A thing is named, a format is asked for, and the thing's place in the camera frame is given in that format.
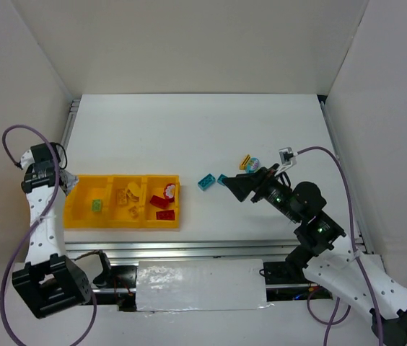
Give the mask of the blue two-by-two lego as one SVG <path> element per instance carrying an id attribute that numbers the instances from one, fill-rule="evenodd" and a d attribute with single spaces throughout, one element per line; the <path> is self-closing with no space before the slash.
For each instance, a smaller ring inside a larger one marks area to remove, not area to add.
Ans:
<path id="1" fill-rule="evenodd" d="M 218 177 L 217 182 L 218 182 L 220 185 L 225 186 L 224 180 L 225 180 L 226 178 L 227 178 L 226 175 L 220 174 L 219 177 Z"/>

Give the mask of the light green lego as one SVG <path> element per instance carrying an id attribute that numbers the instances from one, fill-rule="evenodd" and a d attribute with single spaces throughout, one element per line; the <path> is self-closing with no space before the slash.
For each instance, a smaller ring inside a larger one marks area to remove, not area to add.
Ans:
<path id="1" fill-rule="evenodd" d="M 103 202 L 101 199 L 94 199 L 92 201 L 91 211 L 93 213 L 100 213 L 102 211 Z"/>

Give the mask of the yellow lego brick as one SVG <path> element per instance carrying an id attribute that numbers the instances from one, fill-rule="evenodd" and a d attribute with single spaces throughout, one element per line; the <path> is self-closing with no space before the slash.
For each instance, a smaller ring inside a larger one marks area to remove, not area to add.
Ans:
<path id="1" fill-rule="evenodd" d="M 116 190 L 116 203 L 120 207 L 128 205 L 128 196 L 125 189 Z"/>

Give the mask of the yellow rounded lego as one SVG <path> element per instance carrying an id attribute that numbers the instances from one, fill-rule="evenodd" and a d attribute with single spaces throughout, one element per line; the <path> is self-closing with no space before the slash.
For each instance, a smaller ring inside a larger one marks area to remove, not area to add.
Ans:
<path id="1" fill-rule="evenodd" d="M 141 188 L 135 182 L 129 182 L 126 187 L 126 194 L 132 201 L 137 202 L 141 197 Z"/>

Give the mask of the red arched lego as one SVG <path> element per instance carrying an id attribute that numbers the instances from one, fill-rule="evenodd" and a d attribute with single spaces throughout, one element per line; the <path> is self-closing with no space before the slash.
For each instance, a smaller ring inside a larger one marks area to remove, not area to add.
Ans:
<path id="1" fill-rule="evenodd" d="M 173 183 L 167 184 L 163 190 L 164 199 L 173 201 L 175 198 L 176 185 Z"/>

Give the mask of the red rectangular lego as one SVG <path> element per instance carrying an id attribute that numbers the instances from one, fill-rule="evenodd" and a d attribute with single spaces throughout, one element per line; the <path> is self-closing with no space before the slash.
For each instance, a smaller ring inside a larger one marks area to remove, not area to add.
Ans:
<path id="1" fill-rule="evenodd" d="M 158 195 L 153 195 L 149 201 L 149 203 L 151 205 L 153 205 L 156 208 L 162 209 L 162 210 L 166 210 L 168 209 L 168 206 L 170 204 L 170 201 L 168 199 L 165 198 L 161 198 Z"/>

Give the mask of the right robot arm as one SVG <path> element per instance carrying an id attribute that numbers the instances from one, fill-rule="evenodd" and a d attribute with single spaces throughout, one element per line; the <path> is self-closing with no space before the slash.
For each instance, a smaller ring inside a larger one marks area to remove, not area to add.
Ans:
<path id="1" fill-rule="evenodd" d="M 323 210 L 326 201 L 316 184 L 290 187 L 276 177 L 276 169 L 262 167 L 223 182 L 240 202 L 265 200 L 298 224 L 299 246 L 286 259 L 293 272 L 302 272 L 355 309 L 384 345 L 406 345 L 407 288 L 352 248 L 352 238 Z"/>

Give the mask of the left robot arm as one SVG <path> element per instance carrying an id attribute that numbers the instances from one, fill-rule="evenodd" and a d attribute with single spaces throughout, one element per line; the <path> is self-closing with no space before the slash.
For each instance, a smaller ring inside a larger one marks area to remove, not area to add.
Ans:
<path id="1" fill-rule="evenodd" d="M 73 306 L 89 303 L 91 287 L 111 282 L 111 265 L 102 250 L 92 251 L 100 273 L 85 272 L 71 260 L 64 241 L 64 204 L 79 178 L 60 167 L 60 144 L 32 146 L 23 153 L 21 184 L 30 207 L 29 248 L 23 269 L 13 272 L 12 285 L 33 315 L 42 319 Z"/>

